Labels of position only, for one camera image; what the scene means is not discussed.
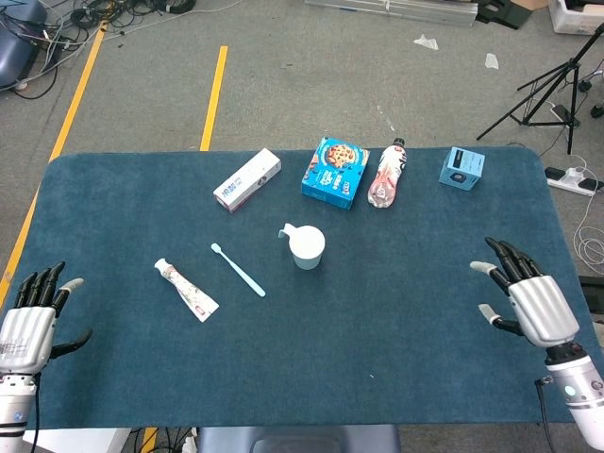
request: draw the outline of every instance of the toothbrush handle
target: toothbrush handle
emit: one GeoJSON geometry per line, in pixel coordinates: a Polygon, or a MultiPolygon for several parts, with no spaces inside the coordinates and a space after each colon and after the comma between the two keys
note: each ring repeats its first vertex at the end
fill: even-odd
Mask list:
{"type": "Polygon", "coordinates": [[[245,283],[247,283],[249,285],[249,287],[256,292],[257,295],[259,295],[260,297],[266,296],[266,293],[260,287],[260,285],[258,283],[256,283],[252,279],[252,277],[250,277],[248,274],[246,274],[245,271],[241,267],[239,267],[237,264],[235,264],[233,261],[231,261],[226,255],[223,255],[223,258],[226,260],[226,262],[228,262],[230,264],[230,267],[232,267],[233,270],[237,274],[239,274],[239,277],[241,277],[243,279],[243,281],[245,283]]]}

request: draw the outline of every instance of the cup handle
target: cup handle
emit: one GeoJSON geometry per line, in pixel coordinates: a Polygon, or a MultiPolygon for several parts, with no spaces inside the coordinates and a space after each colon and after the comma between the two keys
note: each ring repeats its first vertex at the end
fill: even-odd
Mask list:
{"type": "Polygon", "coordinates": [[[278,237],[281,239],[285,236],[292,237],[292,234],[296,231],[296,227],[292,224],[285,224],[282,229],[279,230],[278,237]]]}

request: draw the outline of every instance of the yellow floor line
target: yellow floor line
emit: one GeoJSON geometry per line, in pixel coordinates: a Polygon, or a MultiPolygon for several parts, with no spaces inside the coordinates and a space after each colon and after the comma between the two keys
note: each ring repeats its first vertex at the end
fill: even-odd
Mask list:
{"type": "Polygon", "coordinates": [[[158,438],[159,428],[145,428],[143,435],[143,448],[141,453],[149,453],[155,448],[155,442],[158,438]]]}
{"type": "Polygon", "coordinates": [[[227,63],[228,47],[220,46],[218,53],[218,62],[216,63],[216,72],[214,73],[214,82],[211,85],[210,102],[208,103],[208,114],[206,115],[206,124],[201,136],[201,145],[199,151],[209,151],[211,142],[211,132],[214,129],[214,120],[216,119],[216,110],[218,110],[218,98],[220,97],[220,87],[223,84],[223,74],[225,73],[225,64],[227,63]]]}
{"type": "MultiPolygon", "coordinates": [[[[105,32],[103,31],[103,29],[100,29],[96,33],[96,38],[94,39],[91,53],[88,55],[88,60],[86,61],[86,66],[84,66],[82,77],[79,79],[79,83],[77,84],[77,88],[75,89],[72,104],[71,106],[69,106],[69,110],[67,110],[65,121],[63,122],[63,126],[60,129],[59,136],[57,137],[57,142],[55,143],[53,152],[50,155],[50,159],[48,160],[49,162],[58,157],[61,151],[63,150],[63,145],[67,140],[69,129],[71,128],[72,122],[74,121],[74,117],[76,116],[77,108],[79,107],[79,101],[81,101],[82,95],[84,94],[84,90],[86,89],[86,84],[88,83],[88,78],[90,77],[92,67],[94,65],[94,61],[96,60],[96,56],[101,46],[101,41],[103,41],[104,35],[105,32]]],[[[12,248],[12,252],[10,253],[10,257],[8,258],[7,267],[4,273],[2,274],[2,280],[0,280],[0,308],[2,308],[2,306],[4,305],[5,299],[7,298],[8,294],[8,288],[10,287],[10,282],[12,281],[12,277],[14,276],[15,270],[17,269],[17,264],[19,264],[19,259],[21,258],[21,254],[23,252],[27,233],[29,232],[29,226],[31,225],[31,217],[34,213],[37,198],[38,191],[36,191],[34,199],[31,201],[29,211],[27,212],[27,216],[25,217],[25,221],[23,222],[23,225],[21,226],[21,231],[19,232],[19,236],[17,237],[17,242],[12,248]]]]}
{"type": "Polygon", "coordinates": [[[55,142],[55,147],[53,148],[53,152],[51,153],[50,159],[48,160],[49,162],[56,159],[60,155],[61,151],[63,150],[63,145],[67,141],[69,129],[71,129],[72,123],[74,122],[74,118],[76,117],[77,109],[79,108],[79,102],[82,100],[84,90],[86,90],[86,85],[88,84],[88,79],[91,76],[92,67],[94,66],[94,62],[96,61],[96,56],[98,55],[98,51],[101,48],[101,43],[103,42],[103,37],[105,36],[104,30],[104,25],[102,25],[101,28],[96,32],[96,38],[94,38],[91,53],[88,55],[88,60],[86,60],[86,66],[84,66],[82,77],[79,78],[79,83],[77,84],[77,88],[75,89],[72,104],[67,110],[67,115],[65,115],[65,121],[63,121],[63,126],[60,129],[59,136],[57,137],[57,141],[55,142]]]}

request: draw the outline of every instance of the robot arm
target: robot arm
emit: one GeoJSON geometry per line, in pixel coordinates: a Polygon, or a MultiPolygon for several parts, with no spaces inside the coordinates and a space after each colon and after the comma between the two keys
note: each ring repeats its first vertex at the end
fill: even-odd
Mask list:
{"type": "Polygon", "coordinates": [[[55,294],[60,262],[32,274],[19,287],[14,308],[0,330],[0,453],[20,453],[29,410],[39,388],[40,373],[50,359],[79,349],[91,337],[87,330],[72,343],[52,346],[55,326],[71,292],[84,280],[76,278],[55,294]]]}
{"type": "Polygon", "coordinates": [[[583,438],[591,447],[604,451],[604,381],[581,345],[573,342],[579,323],[560,287],[531,257],[511,244],[492,238],[486,242],[505,273],[488,262],[472,261],[470,267],[494,280],[510,300],[518,321],[502,319],[487,304],[479,305],[480,311],[492,326],[526,336],[535,346],[545,348],[545,366],[583,438]]]}

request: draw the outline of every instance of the white paper scrap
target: white paper scrap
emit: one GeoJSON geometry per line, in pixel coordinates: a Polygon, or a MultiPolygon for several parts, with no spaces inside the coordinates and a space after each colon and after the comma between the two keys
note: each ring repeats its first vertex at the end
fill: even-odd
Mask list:
{"type": "Polygon", "coordinates": [[[436,42],[436,40],[434,38],[431,38],[431,39],[426,38],[424,33],[422,33],[422,36],[419,38],[419,40],[415,40],[414,42],[416,44],[423,45],[424,47],[427,47],[428,49],[438,50],[438,43],[436,42]]]}
{"type": "Polygon", "coordinates": [[[484,61],[484,65],[490,69],[499,69],[499,62],[495,54],[487,54],[487,59],[484,61]]]}

